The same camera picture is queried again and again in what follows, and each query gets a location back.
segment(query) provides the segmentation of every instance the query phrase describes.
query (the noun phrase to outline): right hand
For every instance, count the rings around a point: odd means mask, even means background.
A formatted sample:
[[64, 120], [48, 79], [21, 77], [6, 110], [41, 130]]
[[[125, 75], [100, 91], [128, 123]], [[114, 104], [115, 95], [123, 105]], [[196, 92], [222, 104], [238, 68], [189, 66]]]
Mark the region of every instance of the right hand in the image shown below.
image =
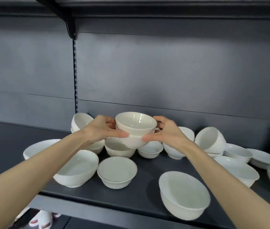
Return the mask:
[[157, 127], [162, 128], [162, 130], [155, 130], [155, 133], [144, 135], [141, 139], [142, 141], [164, 142], [178, 151], [180, 151], [183, 146], [186, 148], [196, 146], [194, 142], [183, 134], [174, 121], [163, 116], [154, 116], [153, 118], [159, 121]]

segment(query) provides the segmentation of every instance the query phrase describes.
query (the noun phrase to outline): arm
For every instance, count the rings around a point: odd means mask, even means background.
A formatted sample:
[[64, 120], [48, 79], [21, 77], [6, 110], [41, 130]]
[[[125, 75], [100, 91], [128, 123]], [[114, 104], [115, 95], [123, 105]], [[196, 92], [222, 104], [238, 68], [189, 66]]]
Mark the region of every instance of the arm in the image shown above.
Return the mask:
[[173, 121], [154, 118], [163, 130], [145, 135], [143, 141], [165, 142], [185, 154], [238, 229], [270, 229], [270, 204], [190, 141]]
[[0, 228], [7, 227], [80, 149], [107, 137], [128, 137], [114, 127], [113, 118], [97, 116], [82, 130], [0, 174]]

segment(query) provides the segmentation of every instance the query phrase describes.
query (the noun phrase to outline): black shelf bracket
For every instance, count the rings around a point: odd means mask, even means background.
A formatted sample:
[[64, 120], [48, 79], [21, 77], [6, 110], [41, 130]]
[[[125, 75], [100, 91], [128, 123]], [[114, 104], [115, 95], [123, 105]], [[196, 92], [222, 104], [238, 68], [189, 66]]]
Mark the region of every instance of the black shelf bracket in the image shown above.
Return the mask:
[[71, 10], [61, 7], [55, 0], [36, 0], [49, 11], [53, 12], [56, 16], [66, 23], [69, 37], [76, 40], [76, 26], [75, 18], [72, 16]]

